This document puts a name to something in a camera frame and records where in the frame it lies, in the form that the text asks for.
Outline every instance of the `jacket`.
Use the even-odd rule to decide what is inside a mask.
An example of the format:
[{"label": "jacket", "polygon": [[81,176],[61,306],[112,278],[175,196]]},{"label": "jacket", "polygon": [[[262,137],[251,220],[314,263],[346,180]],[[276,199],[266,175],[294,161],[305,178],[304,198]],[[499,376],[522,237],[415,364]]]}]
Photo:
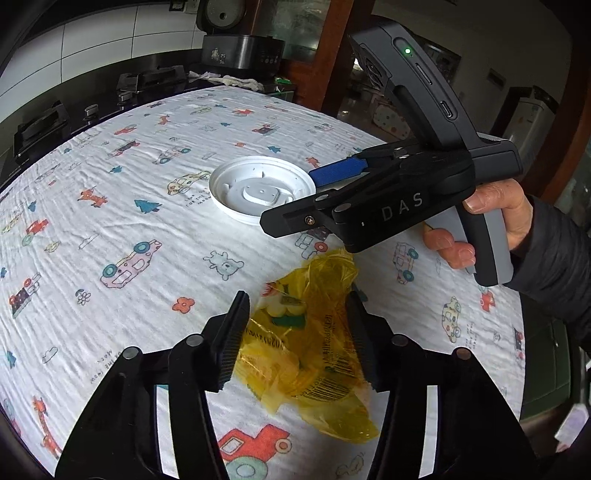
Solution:
[{"label": "jacket", "polygon": [[[563,320],[591,356],[591,238],[555,207],[528,199],[534,207],[532,228],[512,252],[515,273],[506,286]],[[571,447],[552,460],[544,480],[589,478],[591,419]]]}]

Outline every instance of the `usb-c port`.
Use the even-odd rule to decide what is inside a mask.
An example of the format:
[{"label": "usb-c port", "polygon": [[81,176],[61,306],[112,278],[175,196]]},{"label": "usb-c port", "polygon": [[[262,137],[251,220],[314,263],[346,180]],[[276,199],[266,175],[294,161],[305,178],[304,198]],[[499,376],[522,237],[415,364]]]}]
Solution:
[{"label": "usb-c port", "polygon": [[446,102],[439,102],[439,104],[441,105],[441,109],[443,110],[443,113],[445,113],[446,117],[453,117],[452,109],[449,108],[449,105]]}]

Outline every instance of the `stove knob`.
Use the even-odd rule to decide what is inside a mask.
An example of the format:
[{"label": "stove knob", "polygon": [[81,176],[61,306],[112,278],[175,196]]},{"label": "stove knob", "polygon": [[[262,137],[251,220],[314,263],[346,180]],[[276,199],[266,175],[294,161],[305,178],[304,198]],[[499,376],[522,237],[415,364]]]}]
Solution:
[{"label": "stove knob", "polygon": [[99,106],[95,103],[94,105],[87,106],[84,111],[86,112],[86,117],[95,116],[99,113]]}]

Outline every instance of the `black sleeve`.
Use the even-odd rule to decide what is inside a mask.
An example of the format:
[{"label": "black sleeve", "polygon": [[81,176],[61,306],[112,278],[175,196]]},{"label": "black sleeve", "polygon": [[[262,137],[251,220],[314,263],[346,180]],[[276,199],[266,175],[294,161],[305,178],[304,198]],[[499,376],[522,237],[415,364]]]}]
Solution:
[{"label": "black sleeve", "polygon": [[528,198],[532,228],[512,255],[515,274],[506,286],[565,321],[591,355],[591,238],[557,208]]}]

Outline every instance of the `tablecloth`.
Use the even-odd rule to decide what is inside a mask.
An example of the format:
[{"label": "tablecloth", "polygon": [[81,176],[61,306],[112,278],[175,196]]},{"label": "tablecloth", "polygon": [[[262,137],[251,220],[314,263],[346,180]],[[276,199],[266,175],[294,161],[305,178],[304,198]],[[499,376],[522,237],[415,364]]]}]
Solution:
[{"label": "tablecloth", "polygon": [[[0,400],[33,455],[55,471],[126,346],[170,348],[226,312],[238,290],[255,298],[265,282],[342,246],[322,230],[273,239],[225,216],[207,189],[213,169],[268,155],[309,171],[378,143],[320,113],[222,86],[123,113],[16,179],[0,196]],[[423,348],[470,348],[519,416],[525,344],[517,293],[480,288],[451,270],[424,247],[420,226],[355,261],[368,311]],[[176,475],[167,392],[158,390],[163,469]],[[323,435],[289,406],[270,415],[236,378],[208,399],[233,480],[367,475],[377,439],[357,445]],[[371,397],[378,427],[386,400]],[[432,390],[429,406],[423,473],[433,468]],[[241,469],[234,460],[246,451],[256,462]]]}]

